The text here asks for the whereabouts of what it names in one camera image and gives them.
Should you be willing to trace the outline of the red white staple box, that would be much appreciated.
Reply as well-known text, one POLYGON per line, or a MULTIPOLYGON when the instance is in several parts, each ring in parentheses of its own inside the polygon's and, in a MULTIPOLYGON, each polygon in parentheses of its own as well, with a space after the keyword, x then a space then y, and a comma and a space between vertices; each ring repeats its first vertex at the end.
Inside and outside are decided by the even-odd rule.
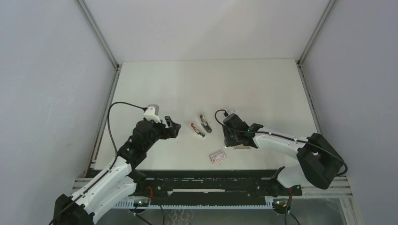
POLYGON ((226 158, 226 154, 223 150, 220 150, 216 153, 209 155, 209 158, 212 164, 218 163, 226 158))

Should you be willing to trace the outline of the metal stapler magazine piece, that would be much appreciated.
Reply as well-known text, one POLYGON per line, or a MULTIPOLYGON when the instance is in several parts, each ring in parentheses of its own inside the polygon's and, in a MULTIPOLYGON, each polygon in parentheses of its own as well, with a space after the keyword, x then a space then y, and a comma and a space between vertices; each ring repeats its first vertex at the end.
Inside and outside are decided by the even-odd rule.
POLYGON ((211 129, 211 127, 210 127, 208 121, 205 119, 204 115, 203 115, 203 114, 200 114, 200 115, 199 115, 199 118, 200 118, 200 121, 201 121, 201 125, 202 125, 202 127, 205 129, 205 131, 206 131, 207 133, 212 133, 212 129, 211 129))

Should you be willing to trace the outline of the pink white mini stapler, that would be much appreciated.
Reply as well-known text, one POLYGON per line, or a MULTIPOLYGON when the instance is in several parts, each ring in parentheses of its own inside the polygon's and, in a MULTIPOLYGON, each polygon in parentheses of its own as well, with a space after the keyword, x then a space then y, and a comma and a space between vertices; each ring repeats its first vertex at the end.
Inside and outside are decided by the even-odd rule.
POLYGON ((202 131, 200 131, 200 130, 196 127, 196 125, 195 125, 194 123, 191 123, 190 126, 191 126, 191 128, 193 129, 193 131, 194 131, 197 135, 201 136, 202 138, 205 138, 206 135, 205 135, 202 131))

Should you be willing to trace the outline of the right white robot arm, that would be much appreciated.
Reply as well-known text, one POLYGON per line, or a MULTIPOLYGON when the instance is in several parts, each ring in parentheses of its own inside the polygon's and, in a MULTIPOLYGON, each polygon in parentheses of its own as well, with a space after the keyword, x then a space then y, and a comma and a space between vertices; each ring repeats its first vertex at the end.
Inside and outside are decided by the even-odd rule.
POLYGON ((243 145, 272 150, 298 162, 295 166, 282 166, 272 176, 271 188, 284 195, 290 188, 310 184, 328 189, 335 177, 347 173, 348 166, 334 147, 319 133, 309 137, 286 135, 267 129, 261 124, 248 125, 237 114, 223 111, 219 122, 227 147, 243 145))

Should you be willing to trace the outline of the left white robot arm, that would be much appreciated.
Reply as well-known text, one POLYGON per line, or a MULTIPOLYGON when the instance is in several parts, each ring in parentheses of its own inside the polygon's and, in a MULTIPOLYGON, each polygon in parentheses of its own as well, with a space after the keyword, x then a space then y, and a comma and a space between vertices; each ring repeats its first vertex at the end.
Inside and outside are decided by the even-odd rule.
POLYGON ((95 225, 123 198, 142 195, 145 175, 136 168, 158 140, 177 138, 181 125, 165 116, 165 123, 143 119, 136 124, 113 161, 82 188, 55 201, 51 225, 95 225))

